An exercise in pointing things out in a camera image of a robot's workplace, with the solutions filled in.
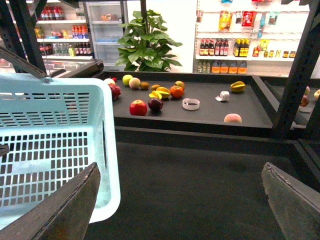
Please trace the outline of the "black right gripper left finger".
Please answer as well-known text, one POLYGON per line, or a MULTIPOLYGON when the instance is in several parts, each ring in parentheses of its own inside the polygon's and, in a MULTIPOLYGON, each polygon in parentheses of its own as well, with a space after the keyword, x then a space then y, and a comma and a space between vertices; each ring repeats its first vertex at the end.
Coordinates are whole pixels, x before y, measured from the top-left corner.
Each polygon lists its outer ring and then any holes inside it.
POLYGON ((2 240, 82 240, 95 208, 101 175, 92 163, 32 210, 0 231, 2 240))

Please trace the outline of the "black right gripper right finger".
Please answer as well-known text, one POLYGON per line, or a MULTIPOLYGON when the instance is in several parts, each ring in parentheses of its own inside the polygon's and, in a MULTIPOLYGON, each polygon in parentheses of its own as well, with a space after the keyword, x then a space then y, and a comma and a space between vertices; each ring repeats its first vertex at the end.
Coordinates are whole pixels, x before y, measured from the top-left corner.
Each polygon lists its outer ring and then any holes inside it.
POLYGON ((270 162, 261 172, 268 204, 287 240, 320 238, 320 193, 270 162))

